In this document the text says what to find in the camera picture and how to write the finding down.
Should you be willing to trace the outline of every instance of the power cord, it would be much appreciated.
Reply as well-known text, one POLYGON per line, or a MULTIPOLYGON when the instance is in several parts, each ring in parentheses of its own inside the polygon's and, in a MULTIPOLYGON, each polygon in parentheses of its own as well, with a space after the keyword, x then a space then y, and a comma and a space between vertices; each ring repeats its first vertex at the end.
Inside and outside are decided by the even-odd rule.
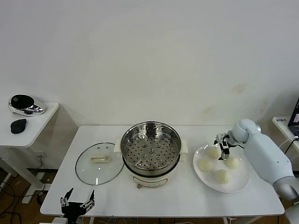
POLYGON ((294 139, 294 140, 290 143, 290 145, 288 146, 288 148, 287 148, 286 151, 285 151, 285 154, 289 151, 289 149, 290 149, 290 147, 291 147, 291 145, 293 144, 294 141, 298 141, 298 138, 294 139))
POLYGON ((0 177, 0 179, 5 179, 5 177, 7 177, 7 175, 6 175, 6 176, 3 176, 3 177, 0 177))
POLYGON ((132 224, 132 221, 134 222, 134 223, 137 223, 135 220, 133 220, 132 218, 128 218, 129 220, 130 220, 130 222, 131 222, 131 224, 132 224))
POLYGON ((99 220, 98 222, 100 222, 100 223, 104 223, 104 224, 110 224, 109 222, 110 222, 111 219, 112 219, 113 222, 115 223, 117 218, 109 218, 107 222, 103 222, 103 221, 100 221, 100 220, 99 220))
POLYGON ((2 191, 3 191, 4 193, 6 193, 7 195, 10 195, 10 196, 14 197, 12 203, 11 203, 11 204, 10 204, 4 211, 3 211, 3 212, 0 213, 0 218, 3 218, 3 217, 4 217, 4 216, 3 216, 4 214, 11 214, 10 224, 12 224, 12 223, 13 223, 13 215, 18 215, 20 224, 22 224, 21 215, 20 215, 19 213, 17 213, 17 212, 14 212, 14 210, 15 210, 15 208, 16 208, 18 202, 20 201, 20 199, 21 199, 22 197, 37 196, 37 195, 39 195, 39 194, 23 196, 23 194, 24 194, 24 193, 28 190, 28 188, 30 187, 30 186, 28 186, 28 187, 22 192, 21 196, 16 196, 16 195, 15 195, 15 191, 14 191, 14 189, 12 188, 12 186, 11 186, 9 183, 4 182, 4 181, 0 181, 0 182, 5 183, 7 186, 10 187, 10 189, 11 189, 12 192, 13 192, 13 195, 9 194, 9 193, 6 192, 3 188, 0 187, 0 188, 2 189, 2 191), (18 201, 17 201, 16 204, 14 205, 14 208, 13 208, 12 212, 7 212, 7 210, 14 204, 14 200, 15 200, 16 197, 18 197, 18 201))
POLYGON ((11 195, 11 194, 7 193, 2 187, 0 187, 0 189, 1 189, 4 193, 6 193, 7 195, 10 195, 10 196, 12 196, 12 197, 29 197, 29 196, 37 196, 37 195, 39 195, 39 194, 36 194, 36 195, 16 196, 16 195, 11 195))
POLYGON ((174 224, 187 224, 187 223, 194 224, 194 223, 191 223, 191 222, 185 222, 185 223, 174 223, 174 224))
POLYGON ((122 219, 125 221, 126 224, 128 224, 125 218, 122 218, 122 219))
POLYGON ((37 195, 37 197, 36 197, 36 201, 37 201, 37 203, 39 204, 39 205, 43 205, 43 201, 42 201, 42 199, 41 199, 41 196, 42 195, 46 195, 47 193, 45 192, 45 191, 42 191, 41 193, 39 193, 38 195, 37 195))
POLYGON ((282 147, 286 142, 288 142, 288 141, 291 140, 291 139, 297 139, 297 138, 299 138, 299 137, 298 137, 298 136, 293 136, 293 137, 291 137, 291 138, 285 140, 283 143, 280 144, 280 146, 278 146, 278 148, 281 149, 281 147, 282 147))
POLYGON ((41 160, 41 165, 39 167, 35 168, 34 170, 30 171, 31 173, 36 171, 37 169, 39 169, 43 165, 42 156, 39 155, 38 158, 41 160))

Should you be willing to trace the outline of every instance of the small white side table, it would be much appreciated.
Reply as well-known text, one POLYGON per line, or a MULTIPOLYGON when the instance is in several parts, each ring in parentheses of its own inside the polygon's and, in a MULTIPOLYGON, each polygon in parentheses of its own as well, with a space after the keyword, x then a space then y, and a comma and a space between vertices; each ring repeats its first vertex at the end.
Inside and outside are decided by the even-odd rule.
POLYGON ((56 102, 45 104, 47 109, 43 114, 36 117, 28 117, 11 113, 7 102, 0 102, 0 166, 9 173, 5 181, 8 181, 10 176, 16 176, 16 173, 18 173, 31 184, 26 193, 27 197, 23 198, 22 203, 29 203, 32 198, 29 195, 33 195, 36 190, 49 190, 50 184, 44 185, 40 182, 44 175, 43 172, 38 173, 35 177, 27 170, 24 164, 14 162, 12 158, 14 156, 9 151, 13 150, 13 148, 29 148, 32 146, 59 107, 59 104, 56 102), (10 132, 10 124, 18 119, 27 119, 26 129, 22 133, 12 134, 10 132))
MULTIPOLYGON (((288 127, 289 121, 290 121, 290 116, 273 117, 273 119, 272 119, 272 122, 281 131, 281 133, 286 137, 286 139, 290 139, 292 137, 295 137, 293 132, 291 132, 289 127, 288 127)), ((293 146, 299 152, 299 141, 294 141, 293 146)))

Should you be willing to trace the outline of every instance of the white plate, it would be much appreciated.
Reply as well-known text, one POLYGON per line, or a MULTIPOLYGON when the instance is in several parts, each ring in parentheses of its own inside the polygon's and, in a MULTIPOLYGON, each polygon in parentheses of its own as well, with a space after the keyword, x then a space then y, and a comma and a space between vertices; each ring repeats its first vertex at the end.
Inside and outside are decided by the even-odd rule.
POLYGON ((247 165, 244 163, 242 158, 239 156, 238 151, 243 150, 240 147, 234 147, 230 150, 230 155, 240 159, 240 166, 238 169, 228 168, 223 161, 217 159, 211 159, 213 163, 213 169, 210 172, 203 172, 198 167, 198 162, 203 158, 210 158, 208 155, 208 145, 204 145, 195 151, 193 157, 193 166, 198 177, 205 183, 207 186, 213 188, 214 190, 223 192, 223 193, 236 193, 243 190, 249 183, 249 172, 247 165), (220 184, 218 183, 214 176, 215 172, 219 169, 225 169, 229 171, 232 175, 231 183, 220 184))

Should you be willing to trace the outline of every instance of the stainless steel pot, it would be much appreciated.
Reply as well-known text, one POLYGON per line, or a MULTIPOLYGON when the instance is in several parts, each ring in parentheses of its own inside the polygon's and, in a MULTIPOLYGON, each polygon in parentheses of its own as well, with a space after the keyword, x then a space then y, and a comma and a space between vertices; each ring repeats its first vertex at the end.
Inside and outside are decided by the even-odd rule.
POLYGON ((144 177, 169 173, 180 158, 181 139, 170 126, 147 121, 131 127, 121 139, 121 153, 129 170, 144 177))

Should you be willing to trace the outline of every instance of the robotic arm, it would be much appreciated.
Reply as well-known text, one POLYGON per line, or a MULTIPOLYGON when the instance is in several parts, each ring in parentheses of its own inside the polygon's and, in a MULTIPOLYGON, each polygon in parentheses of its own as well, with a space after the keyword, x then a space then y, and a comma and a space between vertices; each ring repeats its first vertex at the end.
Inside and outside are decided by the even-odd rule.
POLYGON ((228 133, 218 134, 215 143, 221 148, 219 160, 229 158, 231 147, 243 147, 245 156, 261 179, 271 184, 283 199, 299 200, 299 180, 293 175, 290 160, 252 120, 240 120, 228 133))
POLYGON ((85 202, 69 202, 71 193, 74 188, 69 190, 64 197, 60 198, 61 212, 64 217, 56 217, 52 223, 40 223, 40 224, 84 224, 83 221, 78 219, 79 216, 85 215, 94 206, 94 190, 90 195, 90 198, 85 202))

